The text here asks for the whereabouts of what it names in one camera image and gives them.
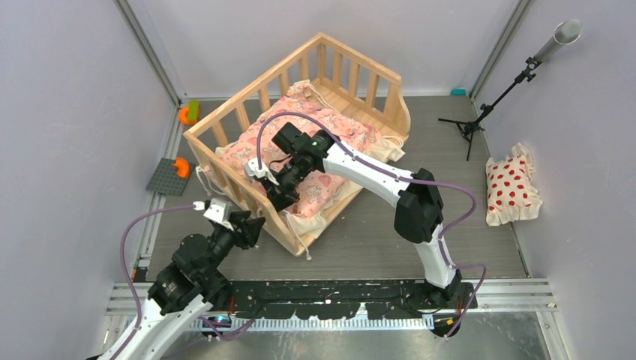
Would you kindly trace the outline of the pink unicorn print cushion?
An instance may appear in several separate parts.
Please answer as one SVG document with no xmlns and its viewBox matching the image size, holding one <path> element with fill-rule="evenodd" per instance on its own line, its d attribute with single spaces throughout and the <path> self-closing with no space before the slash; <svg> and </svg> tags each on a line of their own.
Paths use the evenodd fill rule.
<svg viewBox="0 0 636 360">
<path fill-rule="evenodd" d="M 291 85 L 255 121 L 245 121 L 232 142 L 218 140 L 214 148 L 200 139 L 189 144 L 199 180 L 253 210 L 265 230 L 296 256 L 308 252 L 362 189 L 327 170 L 323 161 L 329 152 L 343 163 L 356 155 L 382 163 L 404 156 L 402 136 L 332 106 L 307 80 Z"/>
</svg>

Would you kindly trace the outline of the wooden slatted pet bed frame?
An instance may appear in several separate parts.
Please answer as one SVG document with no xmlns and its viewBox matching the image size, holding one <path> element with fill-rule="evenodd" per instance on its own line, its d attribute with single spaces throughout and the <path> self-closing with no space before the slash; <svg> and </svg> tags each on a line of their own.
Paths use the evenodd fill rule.
<svg viewBox="0 0 636 360">
<path fill-rule="evenodd" d="M 411 118 L 402 95 L 401 76 L 324 33 L 312 37 L 184 132 L 199 165 L 209 170 L 207 176 L 212 183 L 242 209 L 261 210 L 264 230 L 297 257 L 319 236 L 314 232 L 294 235 L 271 202 L 257 194 L 248 180 L 225 164 L 200 137 L 211 131 L 219 146 L 228 145 L 230 141 L 222 124 L 224 118 L 235 116 L 240 128 L 246 131 L 250 122 L 245 101 L 257 97 L 262 111 L 270 109 L 270 83 L 289 84 L 289 70 L 294 66 L 298 66 L 303 80 L 309 79 L 311 56 L 316 56 L 317 75 L 310 82 L 320 94 L 335 100 L 338 111 L 373 125 L 384 135 L 407 140 Z"/>
</svg>

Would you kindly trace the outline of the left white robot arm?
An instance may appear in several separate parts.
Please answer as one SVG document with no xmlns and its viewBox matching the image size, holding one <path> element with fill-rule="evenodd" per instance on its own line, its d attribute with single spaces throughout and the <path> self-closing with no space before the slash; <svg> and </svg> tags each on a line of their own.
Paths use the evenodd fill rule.
<svg viewBox="0 0 636 360">
<path fill-rule="evenodd" d="M 208 220 L 212 233 L 186 235 L 145 298 L 129 286 L 136 316 L 99 359 L 161 359 L 197 318 L 229 304 L 230 282 L 218 267 L 233 248 L 254 247 L 266 220 L 250 211 L 222 211 Z"/>
</svg>

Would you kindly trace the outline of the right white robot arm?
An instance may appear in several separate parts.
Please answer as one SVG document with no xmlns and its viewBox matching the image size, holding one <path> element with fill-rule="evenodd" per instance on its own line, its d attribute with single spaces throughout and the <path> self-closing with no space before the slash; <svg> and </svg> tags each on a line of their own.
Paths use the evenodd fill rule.
<svg viewBox="0 0 636 360">
<path fill-rule="evenodd" d="M 375 160 L 321 129 L 313 136 L 285 124 L 272 138 L 290 159 L 279 170 L 259 159 L 249 166 L 252 178 L 280 211 L 299 201 L 299 185 L 313 173 L 339 176 L 385 200 L 394 210 L 394 230 L 415 245 L 424 266 L 424 284 L 430 302 L 447 308 L 458 298 L 461 273 L 452 262 L 444 239 L 443 183 L 431 172 L 398 169 Z"/>
</svg>

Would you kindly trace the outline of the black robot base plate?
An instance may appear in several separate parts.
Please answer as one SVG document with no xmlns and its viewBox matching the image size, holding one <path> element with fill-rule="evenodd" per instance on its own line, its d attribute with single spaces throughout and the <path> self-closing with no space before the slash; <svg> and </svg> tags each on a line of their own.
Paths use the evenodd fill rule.
<svg viewBox="0 0 636 360">
<path fill-rule="evenodd" d="M 235 280 L 211 310 L 232 311 L 246 320 L 350 320 L 362 309 L 370 320 L 415 319 L 475 308 L 475 302 L 467 304 L 473 290 L 471 283 L 461 282 L 446 299 L 423 280 Z"/>
</svg>

